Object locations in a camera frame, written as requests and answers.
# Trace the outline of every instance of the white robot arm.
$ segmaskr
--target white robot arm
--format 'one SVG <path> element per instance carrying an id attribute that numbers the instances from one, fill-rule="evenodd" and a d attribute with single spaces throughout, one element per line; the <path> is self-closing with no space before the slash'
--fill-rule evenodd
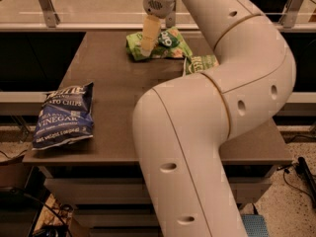
<path id="1" fill-rule="evenodd" d="M 249 0 L 182 1 L 220 65 L 144 94 L 133 114 L 135 149 L 165 237 L 247 236 L 219 147 L 285 104 L 294 58 Z"/>
<path id="2" fill-rule="evenodd" d="M 143 0 L 143 7 L 149 15 L 144 20 L 141 53 L 149 56 L 160 33 L 160 20 L 165 19 L 175 7 L 176 0 Z"/>

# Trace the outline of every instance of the chip bag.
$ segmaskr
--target chip bag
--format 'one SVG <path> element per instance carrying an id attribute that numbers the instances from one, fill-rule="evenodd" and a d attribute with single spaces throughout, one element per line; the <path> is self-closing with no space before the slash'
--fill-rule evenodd
<path id="1" fill-rule="evenodd" d="M 93 83 L 50 92 L 44 101 L 33 138 L 33 149 L 44 150 L 90 138 Z"/>
<path id="2" fill-rule="evenodd" d="M 214 68 L 218 65 L 218 60 L 214 54 L 186 57 L 183 75 L 190 75 L 197 72 L 202 72 L 206 69 Z"/>
<path id="3" fill-rule="evenodd" d="M 149 57 L 141 54 L 141 39 L 141 33 L 126 36 L 126 52 L 131 54 L 136 61 L 148 58 L 185 58 L 193 55 L 183 36 L 175 27 L 159 34 Z"/>

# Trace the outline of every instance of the snack package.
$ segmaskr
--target snack package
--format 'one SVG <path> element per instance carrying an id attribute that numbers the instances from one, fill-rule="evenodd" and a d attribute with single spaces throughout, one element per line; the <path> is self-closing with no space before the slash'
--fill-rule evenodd
<path id="1" fill-rule="evenodd" d="M 183 36 L 175 27 L 159 34 L 158 41 L 149 57 L 141 54 L 141 39 L 141 33 L 126 37 L 126 52 L 131 54 L 136 61 L 148 58 L 185 58 L 193 55 Z"/>
<path id="2" fill-rule="evenodd" d="M 218 60 L 214 54 L 186 57 L 183 75 L 202 72 L 218 65 Z"/>
<path id="3" fill-rule="evenodd" d="M 154 15 L 146 15 L 142 25 L 140 51 L 143 56 L 150 56 L 161 32 L 160 19 Z"/>
<path id="4" fill-rule="evenodd" d="M 93 83 L 50 92 L 44 101 L 33 138 L 33 149 L 71 144 L 90 138 Z"/>

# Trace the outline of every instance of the table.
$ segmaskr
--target table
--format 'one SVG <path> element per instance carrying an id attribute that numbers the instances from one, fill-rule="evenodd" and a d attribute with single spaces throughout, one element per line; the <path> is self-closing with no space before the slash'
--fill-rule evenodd
<path id="1" fill-rule="evenodd" d="M 23 161 L 44 172 L 45 186 L 59 201 L 75 208 L 74 218 L 91 229 L 91 236 L 126 226 L 141 227 L 148 236 L 158 236 L 159 224 L 132 141 L 131 116 L 144 92 L 182 76 L 184 60 L 135 62 L 125 52 L 128 34 L 87 33 L 60 85 L 63 88 L 94 82 L 94 137 L 44 151 L 30 148 Z M 194 54 L 211 53 L 200 33 L 183 35 Z M 259 199 L 271 185 L 269 176 L 276 167 L 291 162 L 272 120 L 227 141 L 220 154 L 240 204 Z"/>

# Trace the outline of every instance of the blue chip bag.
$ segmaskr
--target blue chip bag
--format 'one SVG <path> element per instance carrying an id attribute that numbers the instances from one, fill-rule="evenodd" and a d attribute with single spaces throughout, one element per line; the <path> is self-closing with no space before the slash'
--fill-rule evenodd
<path id="1" fill-rule="evenodd" d="M 50 92 L 39 113 L 33 149 L 44 150 L 92 137 L 92 93 L 93 83 Z"/>

